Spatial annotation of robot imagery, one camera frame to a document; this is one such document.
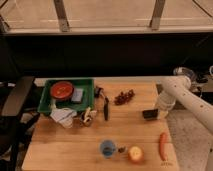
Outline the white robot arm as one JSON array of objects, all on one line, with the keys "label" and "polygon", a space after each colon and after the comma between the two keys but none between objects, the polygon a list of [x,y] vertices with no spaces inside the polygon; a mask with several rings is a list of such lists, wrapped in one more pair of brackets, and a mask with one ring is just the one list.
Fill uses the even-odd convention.
[{"label": "white robot arm", "polygon": [[167,115],[176,101],[179,101],[213,135],[213,105],[194,95],[190,87],[191,80],[187,76],[164,77],[163,90],[158,95],[155,107]]}]

